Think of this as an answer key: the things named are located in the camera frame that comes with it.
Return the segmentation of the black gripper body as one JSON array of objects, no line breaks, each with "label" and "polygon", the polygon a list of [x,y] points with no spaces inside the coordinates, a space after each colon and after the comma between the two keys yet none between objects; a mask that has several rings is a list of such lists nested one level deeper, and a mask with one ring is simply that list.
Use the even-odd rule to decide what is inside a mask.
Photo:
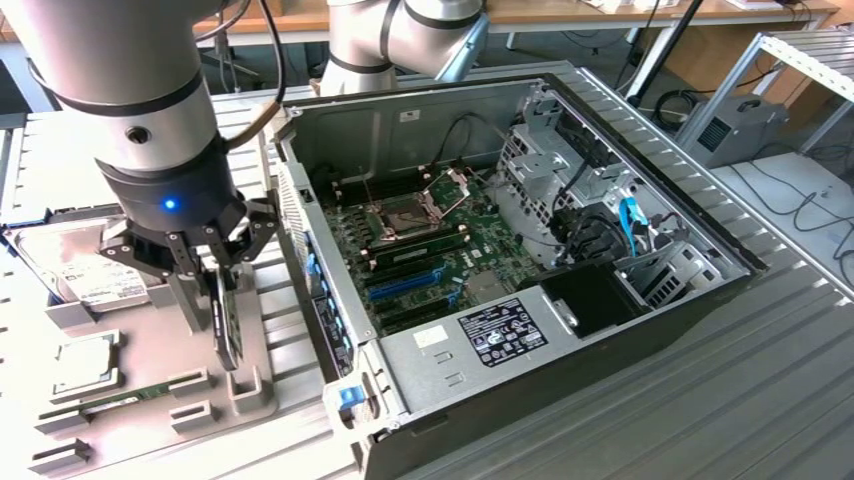
[{"label": "black gripper body", "polygon": [[106,164],[103,175],[133,232],[151,241],[163,241],[170,233],[185,233],[191,241],[201,241],[207,227],[227,235],[247,213],[222,139],[213,140],[174,168],[141,172]]}]

